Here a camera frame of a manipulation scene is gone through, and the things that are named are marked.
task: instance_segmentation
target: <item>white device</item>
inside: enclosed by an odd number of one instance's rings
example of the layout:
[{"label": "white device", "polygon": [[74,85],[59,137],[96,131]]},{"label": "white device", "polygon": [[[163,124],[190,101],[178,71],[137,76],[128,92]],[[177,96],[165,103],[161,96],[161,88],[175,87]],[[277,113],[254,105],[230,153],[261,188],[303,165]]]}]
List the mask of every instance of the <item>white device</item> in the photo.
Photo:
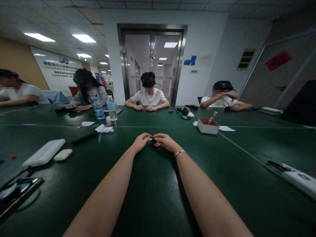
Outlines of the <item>white device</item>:
[{"label": "white device", "polygon": [[72,149],[62,150],[57,155],[55,155],[54,161],[62,161],[66,159],[71,153],[72,153]]},{"label": "white device", "polygon": [[65,144],[65,142],[65,139],[49,141],[44,146],[42,146],[41,149],[35,152],[34,155],[28,158],[22,166],[35,167],[45,165],[50,161],[51,158],[53,158],[53,156]]}]

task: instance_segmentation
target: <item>marker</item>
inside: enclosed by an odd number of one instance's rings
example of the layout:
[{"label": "marker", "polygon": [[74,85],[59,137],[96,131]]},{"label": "marker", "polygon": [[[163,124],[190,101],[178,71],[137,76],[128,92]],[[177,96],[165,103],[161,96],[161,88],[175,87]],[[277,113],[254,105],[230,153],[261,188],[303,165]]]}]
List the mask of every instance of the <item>marker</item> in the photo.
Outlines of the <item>marker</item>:
[{"label": "marker", "polygon": [[207,125],[211,124],[211,122],[213,121],[213,119],[215,118],[216,115],[217,115],[217,112],[214,112],[212,117],[210,118],[210,120],[207,122]]}]

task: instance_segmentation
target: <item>door frame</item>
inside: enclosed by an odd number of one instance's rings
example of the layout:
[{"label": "door frame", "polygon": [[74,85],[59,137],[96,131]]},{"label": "door frame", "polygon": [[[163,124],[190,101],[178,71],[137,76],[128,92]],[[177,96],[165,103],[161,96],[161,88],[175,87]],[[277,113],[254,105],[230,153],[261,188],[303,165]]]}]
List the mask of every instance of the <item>door frame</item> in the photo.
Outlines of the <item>door frame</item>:
[{"label": "door frame", "polygon": [[140,35],[150,35],[150,56],[154,56],[154,36],[155,35],[179,35],[178,52],[177,52],[177,62],[174,77],[174,88],[171,96],[171,105],[175,105],[178,86],[180,80],[180,73],[183,61],[183,53],[186,42],[186,35],[188,30],[188,25],[163,25],[163,24],[117,24],[118,25],[118,42],[123,74],[123,86],[125,100],[130,98],[129,93],[129,78],[128,78],[128,68],[127,68],[127,57],[125,49],[125,35],[135,34],[136,32]]}]

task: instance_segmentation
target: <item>ceiling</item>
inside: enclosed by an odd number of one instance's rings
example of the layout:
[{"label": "ceiling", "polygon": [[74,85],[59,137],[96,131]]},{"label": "ceiling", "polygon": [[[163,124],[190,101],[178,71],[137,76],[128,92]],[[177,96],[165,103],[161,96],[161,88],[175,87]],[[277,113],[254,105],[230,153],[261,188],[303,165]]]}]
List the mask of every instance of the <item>ceiling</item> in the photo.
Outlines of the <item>ceiling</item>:
[{"label": "ceiling", "polygon": [[[0,34],[28,45],[109,70],[101,8],[230,12],[231,17],[275,19],[315,0],[0,0]],[[56,42],[42,42],[23,33],[39,33]],[[97,43],[83,43],[72,34],[87,34]]]}]

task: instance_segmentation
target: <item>white t-shirt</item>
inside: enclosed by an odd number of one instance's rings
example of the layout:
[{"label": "white t-shirt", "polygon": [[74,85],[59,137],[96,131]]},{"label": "white t-shirt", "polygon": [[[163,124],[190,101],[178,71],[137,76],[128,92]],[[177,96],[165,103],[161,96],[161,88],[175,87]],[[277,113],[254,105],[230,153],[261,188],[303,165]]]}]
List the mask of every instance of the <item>white t-shirt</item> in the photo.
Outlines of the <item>white t-shirt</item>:
[{"label": "white t-shirt", "polygon": [[[204,96],[201,99],[201,103],[208,101],[211,97]],[[209,107],[229,107],[233,106],[238,102],[238,100],[233,100],[229,96],[223,96],[219,100],[215,101],[213,104],[211,104]]]},{"label": "white t-shirt", "polygon": [[44,92],[42,92],[38,87],[27,83],[22,83],[18,91],[16,91],[15,89],[2,89],[0,91],[0,95],[8,97],[10,100],[23,99],[23,96],[27,94],[38,96],[36,101],[39,104],[50,103]]},{"label": "white t-shirt", "polygon": [[148,95],[145,89],[138,91],[134,96],[131,97],[134,102],[139,101],[141,105],[156,106],[166,100],[164,93],[157,88],[154,88],[154,94]]}]

